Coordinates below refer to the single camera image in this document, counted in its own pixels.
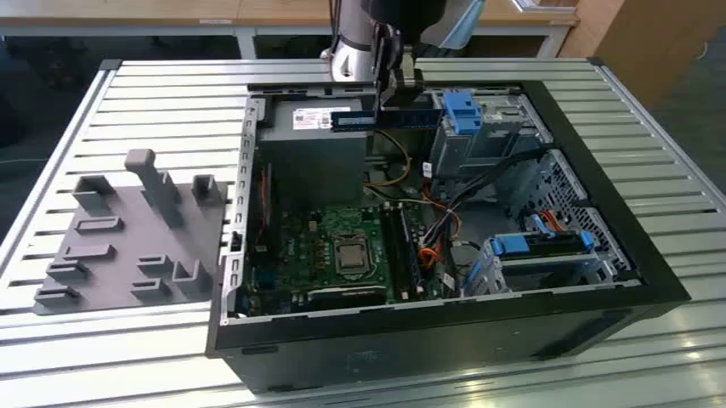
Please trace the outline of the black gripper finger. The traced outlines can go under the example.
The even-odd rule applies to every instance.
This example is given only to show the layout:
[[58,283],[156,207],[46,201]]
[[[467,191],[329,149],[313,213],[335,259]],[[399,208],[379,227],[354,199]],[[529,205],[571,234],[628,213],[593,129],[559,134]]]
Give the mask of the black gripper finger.
[[421,70],[415,68],[413,45],[405,45],[395,66],[390,70],[393,95],[391,105],[409,105],[423,91],[425,82]]
[[401,31],[389,24],[374,25],[374,110],[381,111],[397,87],[397,71],[402,59]]

